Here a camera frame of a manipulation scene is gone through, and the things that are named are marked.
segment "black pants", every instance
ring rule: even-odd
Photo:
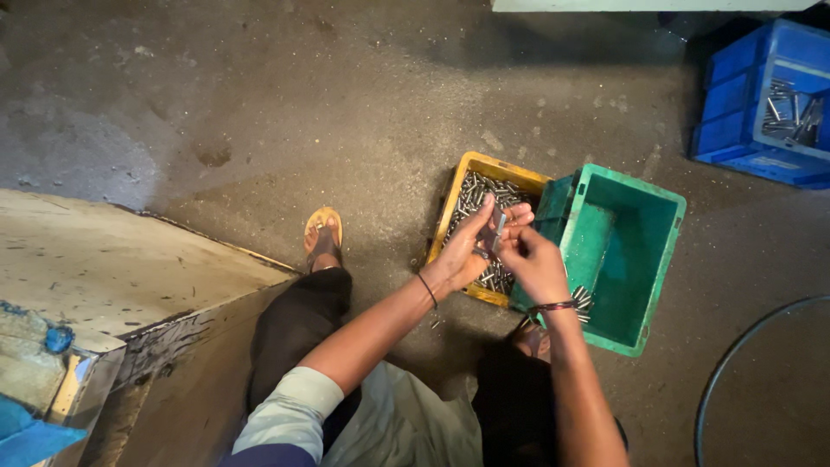
[[[309,274],[291,285],[262,313],[251,349],[249,412],[283,375],[343,325],[352,278],[341,268]],[[485,349],[472,402],[481,424],[485,465],[556,465],[550,367],[507,342]],[[324,452],[354,415],[360,389],[346,396],[323,424]]]

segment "bangle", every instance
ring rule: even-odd
[[[567,302],[547,303],[545,305],[536,305],[530,309],[530,312],[536,314],[541,312],[552,312],[555,310],[564,310],[565,308],[573,308],[574,310],[579,305],[576,300],[568,300]]]
[[[427,281],[423,280],[423,278],[421,277],[421,273],[417,274],[417,278],[421,279],[421,282],[423,283],[423,286],[425,288],[427,288],[427,292],[429,292],[429,296],[432,297],[432,302],[435,303],[435,309],[437,310],[438,309],[438,300],[435,299],[435,295],[433,295],[432,290],[429,289],[429,286],[427,285]]]

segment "black hose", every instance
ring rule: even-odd
[[[697,406],[697,416],[695,418],[695,463],[697,467],[703,467],[703,425],[704,419],[706,417],[706,407],[709,405],[709,398],[712,395],[712,389],[715,388],[715,383],[718,381],[718,377],[720,373],[726,367],[726,363],[729,362],[730,358],[738,351],[738,349],[743,346],[750,337],[752,337],[758,330],[764,326],[767,322],[771,321],[774,317],[779,315],[783,315],[785,313],[792,312],[798,308],[801,308],[805,305],[811,305],[813,303],[821,302],[824,300],[830,300],[830,295],[824,295],[821,297],[806,297],[798,300],[797,302],[790,303],[789,305],[785,305],[784,307],[778,308],[773,310],[772,312],[767,313],[761,319],[755,322],[752,326],[749,327],[743,334],[740,335],[732,345],[729,347],[729,350],[720,358],[718,361],[715,370],[709,376],[709,382],[706,383],[706,388],[703,390],[703,396],[701,397],[701,403]]]

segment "dirty floor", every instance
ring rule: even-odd
[[[411,276],[465,151],[555,178],[593,162],[685,196],[644,353],[592,349],[634,465],[693,465],[695,408],[720,354],[768,310],[830,289],[828,193],[685,157],[701,61],[653,13],[494,15],[477,0],[2,5],[0,186],[150,209],[296,267],[308,215],[333,205],[354,312]],[[828,457],[813,315],[762,333],[735,363],[712,401],[710,465]],[[478,342],[519,319],[459,294],[390,358],[454,396],[475,385]]]

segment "green plastic bin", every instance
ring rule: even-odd
[[[571,291],[593,294],[585,341],[640,356],[685,212],[679,194],[598,165],[548,182],[535,227],[559,245]],[[534,304],[516,284],[510,305]]]

